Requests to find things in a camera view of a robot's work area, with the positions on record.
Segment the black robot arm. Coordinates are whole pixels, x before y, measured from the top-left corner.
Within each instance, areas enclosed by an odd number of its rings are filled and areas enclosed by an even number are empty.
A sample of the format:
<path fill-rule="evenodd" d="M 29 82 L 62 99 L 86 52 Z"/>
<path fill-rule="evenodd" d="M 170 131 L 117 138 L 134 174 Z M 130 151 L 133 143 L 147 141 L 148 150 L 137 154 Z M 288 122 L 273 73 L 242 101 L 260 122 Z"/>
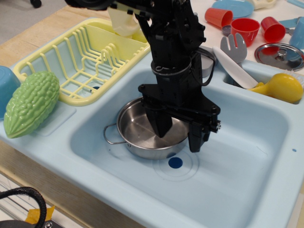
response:
<path fill-rule="evenodd" d="M 171 128 L 171 119 L 189 124 L 191 152 L 199 152 L 220 127 L 220 108 L 202 92 L 200 45 L 205 27 L 188 0 L 69 0 L 74 8 L 119 10 L 134 15 L 150 44 L 156 84 L 140 85 L 148 120 L 157 136 Z"/>

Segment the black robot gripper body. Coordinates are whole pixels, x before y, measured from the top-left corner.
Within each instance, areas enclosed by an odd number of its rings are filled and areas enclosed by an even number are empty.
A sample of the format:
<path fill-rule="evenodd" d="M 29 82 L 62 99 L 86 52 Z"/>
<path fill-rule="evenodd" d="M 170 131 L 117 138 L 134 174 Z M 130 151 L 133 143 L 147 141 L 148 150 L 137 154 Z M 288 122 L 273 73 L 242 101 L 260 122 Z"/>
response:
<path fill-rule="evenodd" d="M 167 107 L 171 118 L 207 126 L 211 132 L 220 128 L 220 108 L 201 91 L 201 65 L 192 61 L 172 68 L 151 63 L 156 84 L 144 84 L 138 90 L 143 95 L 144 107 Z"/>

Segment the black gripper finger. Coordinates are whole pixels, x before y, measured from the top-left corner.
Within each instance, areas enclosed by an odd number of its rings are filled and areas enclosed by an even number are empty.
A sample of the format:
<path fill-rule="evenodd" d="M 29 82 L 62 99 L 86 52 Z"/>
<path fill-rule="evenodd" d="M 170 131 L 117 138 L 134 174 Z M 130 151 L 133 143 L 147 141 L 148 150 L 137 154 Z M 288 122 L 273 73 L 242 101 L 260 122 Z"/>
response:
<path fill-rule="evenodd" d="M 167 107 L 145 107 L 146 115 L 155 134 L 162 138 L 172 127 L 171 116 L 167 113 Z"/>
<path fill-rule="evenodd" d="M 199 152 L 204 142 L 209 140 L 210 130 L 198 123 L 189 125 L 188 141 L 191 152 Z"/>

